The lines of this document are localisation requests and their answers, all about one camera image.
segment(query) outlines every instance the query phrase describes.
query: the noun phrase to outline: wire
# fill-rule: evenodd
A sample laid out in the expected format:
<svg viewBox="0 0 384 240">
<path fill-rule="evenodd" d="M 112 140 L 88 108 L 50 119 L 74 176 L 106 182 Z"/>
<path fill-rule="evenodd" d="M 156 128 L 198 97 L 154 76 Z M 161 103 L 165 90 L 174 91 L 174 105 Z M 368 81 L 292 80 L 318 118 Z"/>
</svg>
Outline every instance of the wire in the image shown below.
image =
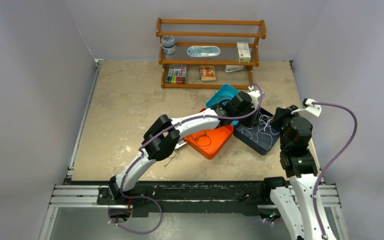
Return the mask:
<svg viewBox="0 0 384 240">
<path fill-rule="evenodd" d="M 169 158 L 170 158 L 170 161 L 168 161 L 168 163 L 167 163 L 166 165 L 164 165 L 164 168 L 167 167 L 167 166 L 172 162 L 172 160 L 173 160 L 174 158 L 177 158 L 178 156 L 180 156 L 180 152 L 179 152 L 179 150 L 175 149 L 174 152 L 175 152 L 176 154 L 175 154 L 174 156 L 169 157 Z"/>
<path fill-rule="evenodd" d="M 201 145 L 198 143 L 198 140 L 203 138 L 203 137 L 207 137 L 209 139 L 209 143 L 207 145 Z M 191 135 L 190 138 L 192 138 L 192 140 L 194 140 L 196 142 L 196 145 L 198 145 L 200 147 L 208 147 L 211 145 L 211 137 L 207 135 L 206 130 L 204 130 L 204 134 L 198 134 L 196 136 Z"/>
<path fill-rule="evenodd" d="M 258 117 L 258 126 L 255 126 L 255 127 L 253 127 L 253 128 L 249 128 L 249 127 L 247 127 L 249 130 L 252 130 L 252 129 L 254 129 L 254 128 L 257 128 L 257 132 L 255 133 L 256 141 L 253 141 L 253 142 L 255 142 L 256 144 L 258 144 L 258 142 L 260 141 L 260 139 L 259 139 L 259 135 L 260 135 L 260 134 L 267 135 L 267 136 L 270 137 L 270 146 L 268 147 L 268 149 L 271 149 L 272 146 L 273 146 L 273 136 L 276 136 L 276 135 L 279 134 L 279 132 L 274 133 L 273 130 L 272 130 L 272 126 L 271 126 L 271 124 L 270 124 L 270 122 L 272 121 L 272 119 L 273 119 L 272 116 L 269 116 L 269 115 L 266 115 L 266 114 L 262 114 L 262 113 L 260 112 L 260 113 L 259 113 L 259 117 Z M 269 133 L 266 132 L 266 128 L 267 128 L 267 127 L 268 127 L 268 129 L 270 129 L 270 133 L 271 133 L 271 135 L 270 135 Z M 248 131 L 248 130 L 246 130 L 246 129 L 244 129 L 244 128 L 242 127 L 242 128 L 241 128 L 241 132 L 242 132 L 242 134 L 243 134 L 244 136 L 246 136 L 246 135 L 244 134 L 244 131 L 245 131 L 246 133 L 249 134 L 249 139 L 252 141 L 252 140 L 253 140 L 253 136 L 254 136 L 253 133 L 250 132 L 250 131 Z"/>
<path fill-rule="evenodd" d="M 258 90 L 260 91 L 260 93 L 263 92 L 263 90 L 261 89 L 261 87 L 256 84 L 256 83 L 253 83 L 251 84 L 250 86 L 256 86 L 258 88 Z M 217 116 L 217 115 L 205 115 L 206 118 L 215 118 L 215 119 L 221 119 L 221 120 L 241 120 L 241 119 L 246 119 L 250 116 L 252 116 L 253 114 L 255 114 L 257 111 L 260 110 L 260 107 L 261 106 L 261 103 L 263 102 L 263 98 L 260 97 L 258 99 L 258 107 L 255 107 L 254 110 L 252 110 L 250 113 L 248 114 L 245 114 L 243 116 L 236 116 L 236 117 L 229 117 L 229 116 Z M 149 139 L 147 142 L 145 142 L 142 146 L 139 147 L 139 152 L 141 153 L 141 155 L 139 157 L 137 157 L 132 164 L 129 165 L 129 167 L 127 168 L 122 180 L 121 180 L 121 186 L 120 186 L 120 193 L 121 193 L 121 196 L 123 198 L 126 198 L 126 199 L 147 199 L 147 200 L 150 200 L 151 202 L 153 202 L 157 207 L 158 207 L 158 210 L 159 210 L 159 213 L 160 213 L 160 216 L 159 216 L 159 221 L 158 223 L 156 224 L 156 226 L 154 228 L 152 228 L 151 230 L 148 230 L 148 231 L 136 231 L 136 230 L 133 230 L 133 229 L 130 229 L 128 227 L 125 227 L 123 225 L 120 225 L 116 222 L 114 222 L 112 219 L 111 219 L 111 216 L 108 214 L 108 218 L 109 218 L 109 223 L 112 223 L 113 225 L 117 226 L 118 228 L 121 228 L 121 229 L 124 229 L 130 233 L 133 233 L 133 234 L 140 234 L 140 235 L 145 235 L 145 234 L 149 234 L 149 233 L 152 233 L 153 231 L 155 231 L 160 225 L 161 225 L 161 222 L 163 221 L 163 209 L 161 208 L 161 205 L 153 198 L 149 197 L 149 196 L 143 196 L 143 195 L 140 195 L 140 196 L 127 196 L 126 194 L 124 194 L 123 192 L 123 185 L 126 181 L 126 177 L 128 175 L 128 173 L 132 170 L 133 166 L 136 165 L 136 163 L 138 163 L 143 157 L 144 157 L 144 148 L 146 146 L 148 146 L 152 141 L 154 141 L 156 138 L 158 138 L 159 136 L 161 136 L 163 133 L 179 126 L 180 124 L 183 124 L 185 122 L 188 122 L 188 121 L 191 121 L 191 120 L 195 120 L 195 119 L 201 119 L 203 116 L 201 115 L 197 115 L 197 116 L 191 116 L 189 118 L 186 118 L 180 122 L 177 122 L 165 129 L 163 129 L 162 131 L 160 131 L 159 133 L 157 133 L 155 136 L 151 137 L 151 139 Z"/>
<path fill-rule="evenodd" d="M 351 136 L 349 137 L 349 139 L 345 143 L 345 145 L 341 148 L 341 150 L 339 150 L 339 152 L 326 164 L 324 169 L 320 172 L 320 175 L 318 175 L 317 180 L 315 181 L 314 189 L 312 191 L 312 195 L 314 196 L 313 199 L 312 199 L 312 204 L 314 206 L 315 216 L 317 218 L 318 224 L 320 225 L 322 237 L 325 238 L 326 231 L 325 231 L 325 227 L 323 226 L 323 222 L 322 222 L 322 218 L 320 217 L 319 210 L 317 209 L 317 201 L 316 201 L 317 200 L 316 199 L 317 195 L 316 195 L 316 193 L 317 193 L 317 190 L 319 188 L 319 184 L 320 184 L 323 176 L 325 175 L 325 172 L 332 165 L 332 163 L 345 151 L 345 149 L 348 148 L 348 146 L 351 144 L 351 142 L 353 141 L 354 137 L 356 136 L 358 122 L 357 122 L 356 115 L 348 107 L 345 107 L 345 106 L 342 106 L 342 105 L 339 105 L 339 104 L 334 104 L 334 103 L 327 103 L 327 102 L 313 102 L 313 104 L 318 104 L 318 105 L 324 105 L 324 106 L 330 106 L 330 107 L 335 107 L 335 108 L 343 109 L 343 110 L 347 111 L 349 114 L 351 114 L 352 119 L 354 120 L 354 129 L 352 130 Z"/>
<path fill-rule="evenodd" d="M 223 104 L 232 99 L 230 95 L 215 95 L 214 97 L 218 97 L 218 99 L 215 100 L 216 104 Z"/>
</svg>

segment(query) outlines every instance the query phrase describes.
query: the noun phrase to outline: blue tray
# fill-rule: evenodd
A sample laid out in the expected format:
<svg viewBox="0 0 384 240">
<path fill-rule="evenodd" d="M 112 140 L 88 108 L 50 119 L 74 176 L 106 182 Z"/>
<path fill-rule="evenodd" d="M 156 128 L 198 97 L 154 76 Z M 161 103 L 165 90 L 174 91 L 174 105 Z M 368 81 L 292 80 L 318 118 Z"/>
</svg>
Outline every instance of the blue tray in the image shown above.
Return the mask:
<svg viewBox="0 0 384 240">
<path fill-rule="evenodd" d="M 273 117 L 273 114 L 266 111 L 263 108 L 260 108 L 259 111 L 261 114 L 268 115 L 270 117 Z M 277 130 L 275 127 L 267 127 L 264 130 L 261 130 L 260 133 L 264 134 L 258 134 L 258 141 L 257 141 L 257 132 L 261 130 L 262 127 L 252 127 L 248 128 L 242 124 L 237 125 L 234 128 L 233 135 L 244 142 L 246 145 L 254 149 L 257 153 L 261 155 L 266 155 L 275 145 L 276 141 L 280 137 L 279 130 Z"/>
<path fill-rule="evenodd" d="M 236 94 L 238 94 L 239 91 L 236 88 L 233 88 L 232 86 L 228 84 L 224 84 L 220 87 L 219 90 L 212 96 L 205 104 L 206 108 L 210 108 L 214 104 L 218 104 L 220 101 L 224 99 L 232 99 Z M 232 121 L 231 125 L 236 126 L 238 125 L 238 121 Z"/>
</svg>

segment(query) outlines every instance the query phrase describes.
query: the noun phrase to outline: marker set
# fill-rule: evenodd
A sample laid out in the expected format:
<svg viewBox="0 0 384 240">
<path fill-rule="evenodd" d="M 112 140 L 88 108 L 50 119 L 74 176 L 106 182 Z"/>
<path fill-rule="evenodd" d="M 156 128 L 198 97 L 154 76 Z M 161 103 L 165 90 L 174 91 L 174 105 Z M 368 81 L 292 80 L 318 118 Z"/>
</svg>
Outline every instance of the marker set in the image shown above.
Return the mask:
<svg viewBox="0 0 384 240">
<path fill-rule="evenodd" d="M 184 84 L 186 80 L 186 65 L 170 65 L 168 68 L 168 84 Z"/>
</svg>

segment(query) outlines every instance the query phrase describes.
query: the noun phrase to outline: black base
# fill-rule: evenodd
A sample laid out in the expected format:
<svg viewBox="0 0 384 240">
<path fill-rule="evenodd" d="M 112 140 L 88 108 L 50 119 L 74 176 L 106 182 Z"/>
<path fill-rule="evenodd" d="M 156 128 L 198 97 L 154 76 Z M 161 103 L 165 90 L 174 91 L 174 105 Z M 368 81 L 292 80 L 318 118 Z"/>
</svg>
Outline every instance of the black base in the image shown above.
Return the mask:
<svg viewBox="0 0 384 240">
<path fill-rule="evenodd" d="M 165 213 L 239 213 L 258 216 L 258 205 L 272 205 L 270 190 L 286 186 L 283 177 L 264 181 L 139 181 L 128 196 L 155 199 Z M 128 199 L 114 200 L 108 187 L 99 188 L 98 205 L 125 205 Z M 157 213 L 157 206 L 146 199 L 134 199 L 133 217 Z"/>
</svg>

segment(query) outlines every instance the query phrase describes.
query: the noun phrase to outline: floor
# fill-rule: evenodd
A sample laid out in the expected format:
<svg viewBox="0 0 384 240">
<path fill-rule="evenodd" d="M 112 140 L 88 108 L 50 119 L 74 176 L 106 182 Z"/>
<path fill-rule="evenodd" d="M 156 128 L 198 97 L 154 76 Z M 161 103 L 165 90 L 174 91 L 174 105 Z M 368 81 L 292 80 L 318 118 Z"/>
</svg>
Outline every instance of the floor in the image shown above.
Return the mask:
<svg viewBox="0 0 384 240">
<path fill-rule="evenodd" d="M 188 66 L 188 83 L 201 83 L 198 67 Z M 216 69 L 218 84 L 246 84 L 246 71 Z M 254 81 L 265 91 L 262 107 L 271 113 L 278 105 L 300 106 L 294 75 L 287 61 L 262 62 Z M 73 181 L 107 181 L 134 159 L 143 134 L 160 115 L 185 117 L 199 112 L 215 89 L 161 88 L 161 66 L 156 61 L 105 61 L 84 124 L 75 160 Z M 285 176 L 279 162 L 280 146 L 262 156 L 232 136 L 214 159 L 186 146 L 170 164 L 154 164 L 141 180 L 242 181 Z"/>
</svg>

